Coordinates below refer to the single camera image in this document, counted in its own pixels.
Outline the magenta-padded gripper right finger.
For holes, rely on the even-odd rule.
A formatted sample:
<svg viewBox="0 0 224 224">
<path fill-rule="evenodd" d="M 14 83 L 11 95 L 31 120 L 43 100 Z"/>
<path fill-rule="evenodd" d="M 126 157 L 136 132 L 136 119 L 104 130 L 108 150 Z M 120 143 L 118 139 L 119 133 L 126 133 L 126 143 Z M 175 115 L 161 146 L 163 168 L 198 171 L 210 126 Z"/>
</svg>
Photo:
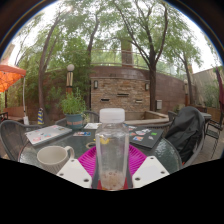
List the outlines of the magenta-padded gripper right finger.
<svg viewBox="0 0 224 224">
<path fill-rule="evenodd" d="M 129 146 L 129 172 L 134 188 L 141 188 L 169 175 L 155 156 L 146 156 L 132 145 Z"/>
</svg>

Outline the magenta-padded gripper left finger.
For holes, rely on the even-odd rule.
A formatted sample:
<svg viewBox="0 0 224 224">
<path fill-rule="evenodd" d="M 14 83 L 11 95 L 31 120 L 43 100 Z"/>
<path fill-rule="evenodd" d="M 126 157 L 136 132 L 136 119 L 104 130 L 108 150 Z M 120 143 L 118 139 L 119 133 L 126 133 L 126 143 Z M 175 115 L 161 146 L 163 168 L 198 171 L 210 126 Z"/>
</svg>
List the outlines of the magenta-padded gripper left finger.
<svg viewBox="0 0 224 224">
<path fill-rule="evenodd" d="M 98 187 L 96 148 L 87 150 L 78 159 L 69 159 L 57 175 L 84 188 Z"/>
</svg>

